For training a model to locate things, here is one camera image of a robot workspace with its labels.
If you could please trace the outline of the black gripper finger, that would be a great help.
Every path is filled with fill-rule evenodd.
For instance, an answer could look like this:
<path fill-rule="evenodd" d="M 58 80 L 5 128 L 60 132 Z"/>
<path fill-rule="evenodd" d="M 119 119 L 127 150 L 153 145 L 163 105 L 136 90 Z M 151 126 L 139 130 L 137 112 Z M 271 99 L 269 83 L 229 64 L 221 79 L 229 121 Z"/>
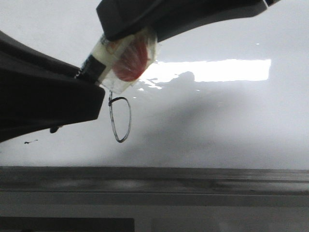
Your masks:
<path fill-rule="evenodd" d="M 163 41 L 220 21 L 254 17 L 275 0 L 103 0 L 96 11 L 110 41 L 151 27 Z"/>
<path fill-rule="evenodd" d="M 0 34 L 0 140 L 98 118 L 105 90 L 78 68 Z"/>

